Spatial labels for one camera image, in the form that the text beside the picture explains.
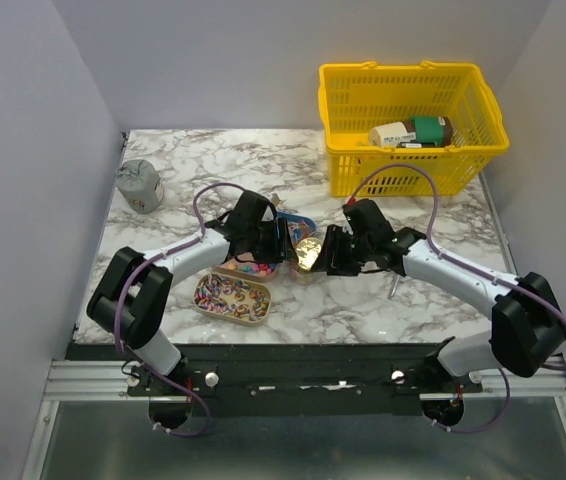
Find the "pink tray star candies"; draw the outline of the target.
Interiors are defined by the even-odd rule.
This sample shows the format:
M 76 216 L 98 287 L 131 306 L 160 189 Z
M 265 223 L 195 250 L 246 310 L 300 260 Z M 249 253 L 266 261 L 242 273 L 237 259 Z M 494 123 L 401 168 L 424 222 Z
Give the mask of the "pink tray star candies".
M 213 267 L 212 271 L 242 280 L 265 283 L 276 276 L 277 269 L 276 263 L 254 263 L 247 260 L 232 259 L 220 266 Z

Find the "blue tray clear lollipops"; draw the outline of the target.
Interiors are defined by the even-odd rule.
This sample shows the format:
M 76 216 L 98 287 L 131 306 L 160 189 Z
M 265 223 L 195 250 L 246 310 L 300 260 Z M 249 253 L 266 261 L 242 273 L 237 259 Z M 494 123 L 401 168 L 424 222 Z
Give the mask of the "blue tray clear lollipops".
M 301 240 L 315 236 L 317 227 L 315 222 L 310 218 L 283 211 L 278 211 L 278 216 L 287 219 L 288 230 L 294 247 L 296 247 Z

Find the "silver metal scoop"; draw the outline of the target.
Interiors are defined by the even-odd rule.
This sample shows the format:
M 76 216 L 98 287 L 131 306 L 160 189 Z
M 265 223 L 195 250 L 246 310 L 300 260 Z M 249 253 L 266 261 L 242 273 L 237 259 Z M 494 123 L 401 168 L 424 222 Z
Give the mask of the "silver metal scoop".
M 387 296 L 387 298 L 389 300 L 393 299 L 393 297 L 395 296 L 400 279 L 401 279 L 401 277 L 399 275 L 395 275 L 394 278 L 392 279 L 390 289 L 389 289 L 389 293 L 388 293 L 388 296 Z

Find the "clear glass jar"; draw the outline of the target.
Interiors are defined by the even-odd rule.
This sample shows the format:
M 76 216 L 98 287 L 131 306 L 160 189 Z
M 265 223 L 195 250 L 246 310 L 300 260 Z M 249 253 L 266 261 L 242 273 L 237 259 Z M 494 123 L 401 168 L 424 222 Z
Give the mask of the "clear glass jar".
M 309 268 L 305 268 L 298 263 L 292 263 L 289 270 L 290 279 L 302 286 L 311 285 L 319 278 L 319 274 L 312 272 Z

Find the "beige tray rainbow lollipops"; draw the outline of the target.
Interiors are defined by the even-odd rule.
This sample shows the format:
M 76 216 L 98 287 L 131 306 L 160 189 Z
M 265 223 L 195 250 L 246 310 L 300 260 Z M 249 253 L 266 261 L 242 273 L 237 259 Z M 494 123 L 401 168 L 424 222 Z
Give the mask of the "beige tray rainbow lollipops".
M 269 314 L 272 298 L 263 284 L 211 272 L 198 281 L 193 303 L 210 317 L 258 326 Z

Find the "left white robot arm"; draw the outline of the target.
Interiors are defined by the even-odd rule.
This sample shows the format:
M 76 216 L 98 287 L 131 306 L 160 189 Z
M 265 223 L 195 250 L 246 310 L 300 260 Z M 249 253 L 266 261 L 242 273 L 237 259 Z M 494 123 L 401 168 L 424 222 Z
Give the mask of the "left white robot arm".
M 148 366 L 151 384 L 164 395 L 177 393 L 185 380 L 183 354 L 160 328 L 172 287 L 243 254 L 263 264 L 296 257 L 287 219 L 254 191 L 242 189 L 234 207 L 212 220 L 197 205 L 193 211 L 199 228 L 186 239 L 146 253 L 119 249 L 86 307 L 114 336 L 119 353 L 129 350 Z

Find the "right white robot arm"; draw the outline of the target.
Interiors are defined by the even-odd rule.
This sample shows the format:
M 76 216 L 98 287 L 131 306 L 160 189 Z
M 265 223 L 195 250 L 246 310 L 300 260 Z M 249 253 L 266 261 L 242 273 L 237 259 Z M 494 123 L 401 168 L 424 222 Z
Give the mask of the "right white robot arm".
M 489 330 L 440 343 L 423 367 L 423 379 L 443 392 L 472 371 L 505 368 L 533 376 L 566 340 L 548 282 L 530 273 L 516 277 L 490 270 L 441 250 L 418 230 L 394 230 L 377 204 L 346 204 L 347 228 L 328 227 L 314 272 L 353 277 L 365 265 L 434 285 L 465 302 L 491 323 Z

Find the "green brown bottle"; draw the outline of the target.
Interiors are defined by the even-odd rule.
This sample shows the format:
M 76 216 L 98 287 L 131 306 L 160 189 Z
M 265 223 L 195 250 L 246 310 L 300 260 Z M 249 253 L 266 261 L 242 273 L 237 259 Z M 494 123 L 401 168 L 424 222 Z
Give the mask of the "green brown bottle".
M 453 134 L 448 117 L 412 116 L 372 128 L 368 143 L 380 148 L 441 148 L 452 143 Z

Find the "yellow plastic basket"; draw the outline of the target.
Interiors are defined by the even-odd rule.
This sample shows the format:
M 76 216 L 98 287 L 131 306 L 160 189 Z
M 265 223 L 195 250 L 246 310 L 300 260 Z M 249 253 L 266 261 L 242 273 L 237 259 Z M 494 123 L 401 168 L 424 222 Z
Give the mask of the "yellow plastic basket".
M 474 64 L 324 64 L 319 81 L 334 197 L 453 196 L 509 148 Z

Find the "grey drawstring pouch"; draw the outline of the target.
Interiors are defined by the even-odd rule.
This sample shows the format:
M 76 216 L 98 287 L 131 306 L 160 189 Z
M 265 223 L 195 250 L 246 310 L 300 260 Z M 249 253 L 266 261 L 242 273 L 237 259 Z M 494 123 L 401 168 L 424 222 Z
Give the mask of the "grey drawstring pouch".
M 137 213 L 152 213 L 163 202 L 162 178 L 147 160 L 123 162 L 116 172 L 115 185 L 130 208 Z

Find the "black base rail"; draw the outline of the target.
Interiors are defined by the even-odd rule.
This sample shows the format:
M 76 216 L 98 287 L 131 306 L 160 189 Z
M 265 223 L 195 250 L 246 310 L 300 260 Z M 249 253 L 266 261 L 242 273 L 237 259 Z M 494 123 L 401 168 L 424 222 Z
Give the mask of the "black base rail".
M 463 407 L 444 406 L 458 393 L 497 392 L 498 373 L 435 379 L 431 344 L 184 345 L 186 366 L 166 384 L 140 366 L 127 372 L 126 395 L 175 398 L 198 394 L 216 417 L 443 415 L 459 421 Z

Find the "aluminium frame rail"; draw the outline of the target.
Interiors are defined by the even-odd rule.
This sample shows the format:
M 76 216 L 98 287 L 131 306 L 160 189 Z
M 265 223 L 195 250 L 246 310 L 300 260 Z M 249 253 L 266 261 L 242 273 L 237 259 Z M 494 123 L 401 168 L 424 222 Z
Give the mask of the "aluminium frame rail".
M 143 401 L 128 393 L 121 361 L 54 361 L 43 391 L 45 401 Z M 541 370 L 531 378 L 507 374 L 513 398 L 565 397 L 566 372 Z

